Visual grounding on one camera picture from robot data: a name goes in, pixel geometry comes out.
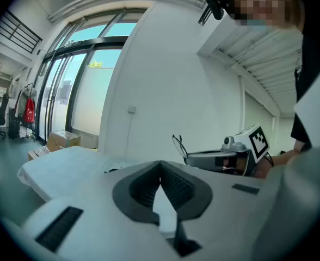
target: face mask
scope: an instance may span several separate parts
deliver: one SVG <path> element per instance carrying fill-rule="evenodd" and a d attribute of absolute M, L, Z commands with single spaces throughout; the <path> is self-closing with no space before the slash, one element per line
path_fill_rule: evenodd
<path fill-rule="evenodd" d="M 270 26 L 266 26 L 265 20 L 244 20 L 241 25 L 249 26 L 253 31 L 266 32 L 271 29 Z"/>

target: gray floor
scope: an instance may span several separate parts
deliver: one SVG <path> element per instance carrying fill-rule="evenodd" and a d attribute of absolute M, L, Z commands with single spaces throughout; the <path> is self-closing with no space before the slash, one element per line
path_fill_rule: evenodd
<path fill-rule="evenodd" d="M 0 216 L 17 225 L 44 202 L 31 189 L 17 178 L 16 174 L 22 164 L 28 161 L 27 152 L 41 147 L 39 142 L 27 139 L 20 144 L 19 139 L 5 140 L 0 137 Z"/>

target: person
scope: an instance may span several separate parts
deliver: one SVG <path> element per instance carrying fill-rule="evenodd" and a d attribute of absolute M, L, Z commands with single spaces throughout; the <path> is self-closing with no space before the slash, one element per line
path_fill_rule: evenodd
<path fill-rule="evenodd" d="M 241 25 L 273 26 L 281 29 L 296 27 L 303 34 L 301 63 L 295 70 L 297 101 L 320 73 L 320 0 L 222 0 L 228 15 Z M 294 149 L 273 156 L 274 166 L 287 164 L 292 158 L 311 148 L 309 137 L 299 117 L 294 118 L 291 137 Z M 265 178 L 271 162 L 262 159 L 255 177 Z"/>

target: white cloth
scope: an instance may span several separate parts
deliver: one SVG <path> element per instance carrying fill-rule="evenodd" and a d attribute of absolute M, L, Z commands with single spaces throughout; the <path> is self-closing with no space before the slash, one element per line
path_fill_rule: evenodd
<path fill-rule="evenodd" d="M 70 195 L 85 181 L 140 161 L 110 157 L 79 146 L 46 154 L 23 164 L 17 173 L 45 201 Z"/>
<path fill-rule="evenodd" d="M 24 126 L 20 126 L 19 130 L 19 136 L 20 138 L 23 138 L 25 136 L 31 136 L 32 135 L 32 130 L 29 128 L 25 128 Z"/>

